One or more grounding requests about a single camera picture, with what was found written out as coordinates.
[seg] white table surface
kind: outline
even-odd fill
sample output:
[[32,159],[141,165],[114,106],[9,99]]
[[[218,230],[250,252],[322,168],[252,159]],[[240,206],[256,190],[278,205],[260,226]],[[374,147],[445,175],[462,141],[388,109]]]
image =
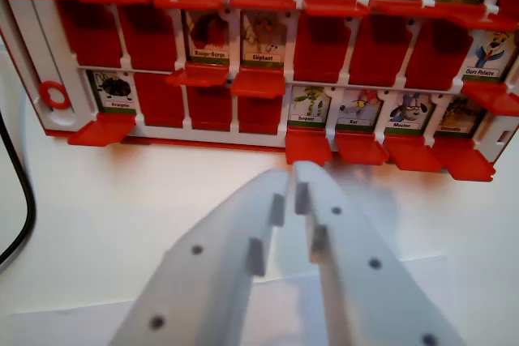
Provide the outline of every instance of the white table surface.
[[[7,111],[16,122],[17,109]],[[25,250],[0,274],[3,315],[135,299],[162,253],[225,197],[266,169],[290,170],[275,152],[74,147],[45,136],[31,107],[24,116],[38,220]],[[25,206],[0,150],[3,249],[24,222]],[[469,345],[517,345],[518,154],[516,137],[496,164],[492,183],[402,172],[391,164],[347,166],[337,157],[327,166],[398,258],[448,257],[448,316]],[[272,239],[269,279],[315,271],[295,218],[288,217]],[[0,344],[7,344],[4,318]]]

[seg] black cable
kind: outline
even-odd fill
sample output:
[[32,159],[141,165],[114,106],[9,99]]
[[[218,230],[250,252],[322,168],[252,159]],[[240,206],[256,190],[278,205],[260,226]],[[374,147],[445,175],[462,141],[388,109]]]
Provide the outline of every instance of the black cable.
[[34,193],[32,192],[31,182],[29,181],[27,174],[25,173],[24,167],[20,162],[18,155],[16,154],[15,147],[11,141],[11,137],[7,132],[6,124],[3,122],[2,113],[0,112],[0,134],[2,135],[2,141],[6,145],[7,153],[11,158],[13,167],[15,168],[16,175],[18,176],[19,183],[24,190],[25,202],[27,203],[27,218],[25,219],[24,226],[18,234],[18,237],[9,245],[9,247],[0,254],[0,266],[12,256],[14,252],[24,243],[24,241],[30,237],[34,224],[36,223],[36,202],[34,200]]

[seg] cartoon animal picture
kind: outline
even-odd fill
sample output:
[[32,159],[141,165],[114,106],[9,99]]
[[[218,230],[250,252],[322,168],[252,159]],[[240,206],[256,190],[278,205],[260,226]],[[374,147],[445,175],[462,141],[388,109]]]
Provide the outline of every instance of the cartoon animal picture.
[[191,27],[193,44],[197,49],[208,45],[222,48],[227,43],[227,25],[217,12],[200,16]]
[[[319,99],[321,94],[323,93],[323,90],[324,90],[323,87],[307,87],[307,88],[305,88],[304,95],[296,96],[294,98],[294,108],[296,107],[297,103],[308,99],[310,101],[310,105],[308,106],[307,115],[310,117],[314,112],[315,103]],[[323,101],[321,100],[319,102],[319,104],[317,105],[317,116],[320,117],[322,113],[323,113]]]
[[391,122],[416,121],[419,118],[420,111],[426,113],[428,108],[424,103],[418,104],[419,99],[419,93],[413,95],[406,93],[403,97],[402,104],[390,113]]
[[357,97],[357,100],[353,100],[353,105],[351,107],[346,107],[342,105],[339,110],[343,113],[354,113],[357,117],[360,117],[362,113],[366,110],[368,105],[377,105],[380,100],[376,94],[376,91],[366,91],[363,89]]
[[466,116],[474,117],[478,115],[477,111],[468,108],[469,99],[466,97],[455,97],[449,103],[441,120],[443,126],[455,126]]
[[112,96],[125,96],[131,100],[130,84],[117,77],[110,77],[104,73],[96,73],[97,91],[104,92],[107,98]]
[[255,45],[258,53],[271,53],[285,44],[286,26],[276,12],[261,11],[251,19],[245,39]]
[[504,42],[510,37],[507,32],[495,32],[492,34],[490,43],[486,46],[480,46],[476,50],[478,61],[476,68],[483,68],[488,61],[495,61],[504,56]]

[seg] name label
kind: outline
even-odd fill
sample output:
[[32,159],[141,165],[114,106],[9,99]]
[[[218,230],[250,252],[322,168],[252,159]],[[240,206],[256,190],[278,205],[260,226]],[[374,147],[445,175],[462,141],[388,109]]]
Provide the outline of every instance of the name label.
[[438,131],[445,131],[448,133],[468,133],[467,127],[457,127],[457,126],[440,126]]
[[340,117],[337,123],[340,125],[371,126],[371,121],[367,119],[347,119],[345,117]]
[[291,121],[297,121],[297,122],[314,122],[314,123],[323,123],[322,117],[310,117],[307,115],[290,115]]
[[465,70],[465,74],[470,76],[498,77],[500,75],[500,70],[486,68],[467,68]]
[[103,104],[106,108],[109,109],[134,109],[135,104],[134,103],[127,103],[125,101],[111,101],[106,100]]
[[246,61],[283,62],[279,54],[245,53]]
[[408,122],[390,122],[388,127],[393,129],[414,129],[419,130],[422,123],[408,123]]
[[191,56],[204,58],[229,58],[229,53],[220,50],[192,49]]

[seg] red ring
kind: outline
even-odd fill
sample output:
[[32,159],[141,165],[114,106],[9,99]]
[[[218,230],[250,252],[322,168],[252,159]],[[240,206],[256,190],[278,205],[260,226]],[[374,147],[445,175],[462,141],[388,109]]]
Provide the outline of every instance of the red ring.
[[[63,94],[65,98],[62,103],[57,103],[50,98],[50,89],[56,89]],[[55,81],[44,81],[40,84],[40,96],[41,99],[53,109],[68,109],[71,107],[71,100],[68,98],[68,94],[66,93],[65,87],[63,87],[60,83],[56,83]]]

